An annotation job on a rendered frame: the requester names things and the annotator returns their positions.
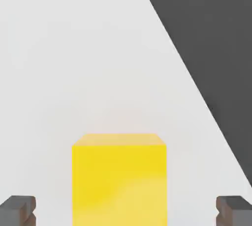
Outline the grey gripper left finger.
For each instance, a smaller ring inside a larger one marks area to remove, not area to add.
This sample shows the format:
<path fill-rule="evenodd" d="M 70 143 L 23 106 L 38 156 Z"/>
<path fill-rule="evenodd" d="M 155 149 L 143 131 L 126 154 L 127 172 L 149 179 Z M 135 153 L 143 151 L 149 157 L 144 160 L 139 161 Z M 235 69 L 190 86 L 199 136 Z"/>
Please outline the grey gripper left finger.
<path fill-rule="evenodd" d="M 0 205 L 0 226 L 36 226 L 36 198 L 10 196 Z"/>

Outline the small yellow cube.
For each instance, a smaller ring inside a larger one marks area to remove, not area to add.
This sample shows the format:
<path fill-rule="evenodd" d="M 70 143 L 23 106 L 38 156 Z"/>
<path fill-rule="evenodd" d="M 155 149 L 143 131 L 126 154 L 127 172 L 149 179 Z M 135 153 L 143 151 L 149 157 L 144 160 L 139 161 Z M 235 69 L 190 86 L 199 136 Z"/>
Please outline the small yellow cube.
<path fill-rule="evenodd" d="M 167 226 L 167 150 L 156 134 L 86 134 L 72 146 L 72 226 Z"/>

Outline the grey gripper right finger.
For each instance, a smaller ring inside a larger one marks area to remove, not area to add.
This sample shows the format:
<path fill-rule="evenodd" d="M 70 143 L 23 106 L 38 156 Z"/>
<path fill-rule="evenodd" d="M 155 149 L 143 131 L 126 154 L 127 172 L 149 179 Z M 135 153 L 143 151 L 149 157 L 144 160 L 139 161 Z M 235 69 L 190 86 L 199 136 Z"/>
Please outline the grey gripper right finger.
<path fill-rule="evenodd" d="M 218 196 L 216 208 L 216 226 L 252 226 L 252 204 L 242 196 Z"/>

